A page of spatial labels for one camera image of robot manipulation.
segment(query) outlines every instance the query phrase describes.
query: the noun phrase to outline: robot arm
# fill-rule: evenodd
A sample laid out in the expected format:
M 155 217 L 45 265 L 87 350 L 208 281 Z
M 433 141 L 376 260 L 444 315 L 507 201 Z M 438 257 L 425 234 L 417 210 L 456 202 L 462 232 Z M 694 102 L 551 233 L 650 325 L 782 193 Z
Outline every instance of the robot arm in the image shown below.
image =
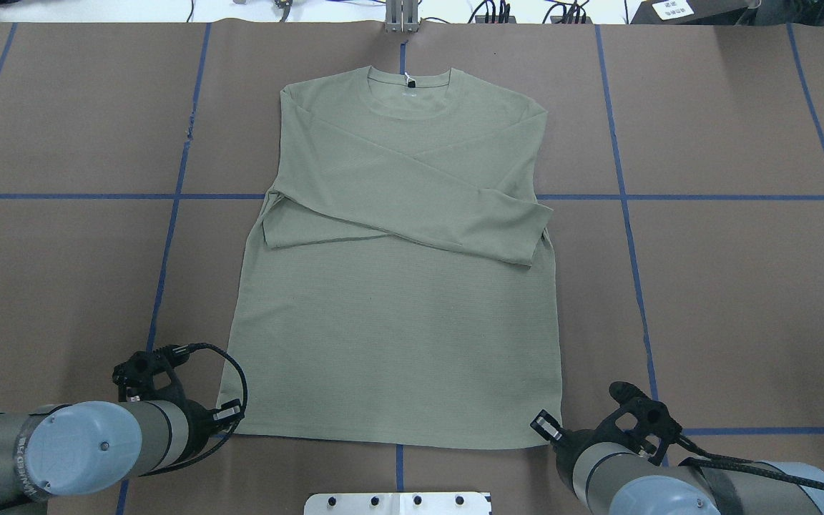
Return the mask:
M 638 387 L 616 382 L 609 394 L 620 407 L 595 430 L 562 429 L 546 411 L 530 424 L 552 444 L 562 481 L 594 515 L 824 515 L 820 469 L 707 453 Z M 623 431 L 617 421 L 627 414 L 637 423 Z M 660 466 L 673 443 L 706 459 Z
M 0 509 L 45 513 L 52 496 L 82 495 L 122 479 L 182 469 L 215 452 L 243 417 L 234 400 L 206 410 L 187 400 L 176 366 L 191 352 L 213 345 L 169 346 L 137 352 L 114 369 L 120 402 L 49 405 L 33 413 L 0 413 Z M 170 384 L 155 388 L 155 375 Z M 228 433 L 208 453 L 197 454 L 217 431 Z

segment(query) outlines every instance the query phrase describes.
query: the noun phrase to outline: label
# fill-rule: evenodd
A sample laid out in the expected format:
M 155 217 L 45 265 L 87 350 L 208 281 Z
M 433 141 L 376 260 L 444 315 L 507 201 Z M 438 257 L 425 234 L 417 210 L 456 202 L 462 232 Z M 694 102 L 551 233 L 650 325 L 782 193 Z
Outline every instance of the label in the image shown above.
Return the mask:
M 695 14 L 686 0 L 667 0 L 667 2 L 653 4 L 653 7 L 657 11 L 657 16 L 663 20 L 680 19 L 680 17 Z

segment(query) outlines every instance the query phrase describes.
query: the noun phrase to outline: cable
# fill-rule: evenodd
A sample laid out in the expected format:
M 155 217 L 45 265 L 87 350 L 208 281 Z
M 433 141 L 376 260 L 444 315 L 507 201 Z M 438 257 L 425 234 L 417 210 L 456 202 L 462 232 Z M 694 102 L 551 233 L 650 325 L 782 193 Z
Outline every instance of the cable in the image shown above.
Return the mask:
M 485 19 L 488 19 L 488 4 L 491 4 L 491 10 L 494 10 L 494 0 L 481 0 L 481 4 L 475 6 L 475 9 L 472 9 L 472 16 L 467 21 L 467 23 L 472 23 L 472 20 L 475 19 L 475 14 L 479 12 L 480 7 L 485 6 Z
M 222 358 L 227 360 L 227 362 L 230 363 L 233 366 L 233 368 L 235 368 L 235 371 L 237 371 L 237 374 L 240 376 L 241 389 L 243 391 L 243 402 L 241 404 L 241 413 L 246 413 L 246 401 L 247 401 L 247 398 L 246 398 L 246 396 L 247 396 L 247 392 L 246 392 L 246 375 L 243 374 L 243 369 L 238 364 L 238 362 L 236 362 L 234 358 L 231 358 L 231 355 L 229 355 L 228 353 L 226 353 L 222 349 L 217 348 L 217 346 L 212 345 L 211 343 L 204 343 L 204 342 L 203 343 L 192 343 L 192 345 L 187 345 L 187 349 L 189 349 L 190 352 L 195 352 L 195 351 L 200 350 L 200 349 L 209 349 L 209 350 L 215 351 L 217 354 L 220 354 L 222 356 Z M 195 465 L 196 463 L 199 463 L 203 459 L 206 459 L 207 457 L 211 456 L 216 450 L 218 450 L 221 446 L 223 446 L 223 444 L 227 443 L 227 441 L 231 438 L 231 435 L 235 433 L 235 430 L 237 429 L 237 425 L 239 423 L 240 423 L 240 421 L 236 421 L 235 423 L 231 424 L 231 427 L 228 428 L 228 431 L 227 431 L 227 433 L 225 433 L 225 436 L 223 436 L 222 439 L 220 439 L 219 442 L 216 443 L 215 446 L 210 448 L 208 451 L 200 454 L 199 456 L 194 457 L 193 459 L 186 460 L 185 462 L 175 463 L 174 465 L 165 467 L 164 469 L 160 469 L 160 470 L 152 470 L 151 472 L 148 472 L 147 474 L 143 474 L 142 477 L 157 476 L 158 474 L 163 474 L 163 473 L 166 473 L 166 472 L 173 472 L 174 470 L 180 470 L 180 469 L 183 469 L 184 467 L 187 467 L 187 466 L 190 466 L 190 465 Z
M 720 461 L 729 461 L 733 463 L 752 463 L 752 460 L 742 459 L 742 458 L 735 458 L 732 456 L 722 456 L 722 454 L 713 454 L 709 453 L 706 450 L 702 449 L 701 447 L 697 446 L 696 443 L 689 440 L 689 437 L 686 437 L 684 434 L 680 434 L 677 437 L 676 443 L 683 447 L 684 450 L 689 451 L 690 453 L 697 454 L 698 456 L 704 456 L 707 459 L 712 460 L 720 460 Z
M 19 498 L 12 499 L 12 501 L 3 502 L 0 504 L 0 511 L 3 511 L 3 509 L 16 508 L 17 506 L 30 504 L 31 502 L 33 501 L 30 501 L 29 496 L 20 496 Z
M 549 10 L 546 11 L 546 16 L 542 17 L 542 23 L 546 23 L 546 20 L 549 19 L 549 14 L 552 14 L 552 9 L 555 9 L 556 7 L 559 7 L 559 6 L 561 6 L 561 8 L 562 8 L 561 16 L 564 17 L 565 13 L 568 12 L 568 6 L 566 4 L 556 2 L 555 4 L 552 4 L 552 7 L 549 7 Z
M 811 489 L 824 490 L 824 483 L 822 483 L 821 481 L 806 479 L 805 477 L 800 476 L 791 476 L 783 472 L 759 469 L 759 467 L 757 466 L 747 465 L 754 463 L 752 462 L 752 460 L 735 458 L 732 456 L 722 456 L 722 454 L 709 453 L 701 447 L 697 446 L 696 443 L 689 440 L 689 437 L 684 436 L 684 434 L 680 434 L 680 436 L 677 437 L 676 443 L 678 443 L 681 447 L 683 447 L 684 450 L 687 450 L 690 453 L 695 453 L 698 456 L 704 456 L 707 458 L 707 460 L 689 458 L 682 462 L 683 466 L 691 465 L 697 467 L 705 467 L 706 469 L 719 469 L 730 470 L 731 472 L 742 472 L 745 474 L 753 474 L 756 476 L 767 477 L 768 479 L 784 481 L 785 483 L 793 483 L 799 486 L 808 486 L 808 488 Z
M 752 474 L 753 476 L 767 477 L 768 479 L 775 479 L 784 481 L 785 483 L 793 483 L 794 485 L 807 486 L 810 489 L 824 490 L 824 483 L 815 481 L 813 479 L 806 479 L 800 476 L 791 476 L 783 472 L 774 472 L 774 470 L 759 469 L 757 466 L 742 465 L 742 463 L 727 463 L 724 461 L 708 461 L 697 458 L 689 458 L 683 462 L 687 465 L 705 467 L 706 469 L 730 470 L 731 472 L 742 472 L 745 474 Z

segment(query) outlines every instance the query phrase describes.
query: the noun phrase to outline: metal bracket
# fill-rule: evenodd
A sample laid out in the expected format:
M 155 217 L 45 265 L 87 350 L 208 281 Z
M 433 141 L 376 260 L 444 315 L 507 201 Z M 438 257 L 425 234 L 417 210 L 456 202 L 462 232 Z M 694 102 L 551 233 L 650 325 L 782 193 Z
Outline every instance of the metal bracket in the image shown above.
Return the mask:
M 304 515 L 491 515 L 491 494 L 483 492 L 396 492 L 315 494 Z
M 418 32 L 418 0 L 386 0 L 387 32 Z

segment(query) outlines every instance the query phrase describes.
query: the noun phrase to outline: shirt sleeve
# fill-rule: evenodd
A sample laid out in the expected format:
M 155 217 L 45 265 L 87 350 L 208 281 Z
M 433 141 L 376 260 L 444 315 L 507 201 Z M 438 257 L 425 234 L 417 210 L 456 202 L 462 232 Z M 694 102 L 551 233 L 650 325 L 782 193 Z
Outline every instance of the shirt sleeve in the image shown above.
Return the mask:
M 281 101 L 281 158 L 270 193 L 300 205 L 301 215 L 349 222 L 356 237 L 396 235 L 429 247 L 532 263 L 552 209 L 469 185 L 453 170 L 442 169 L 433 153 L 425 163 L 320 120 L 287 89 Z M 539 128 L 541 136 L 545 114 L 535 118 L 532 124 L 520 122 L 519 130 Z M 320 152 L 333 146 L 352 150 L 340 152 L 350 157 L 333 160 Z M 284 241 L 275 233 L 287 227 L 273 222 L 266 226 L 266 237 Z

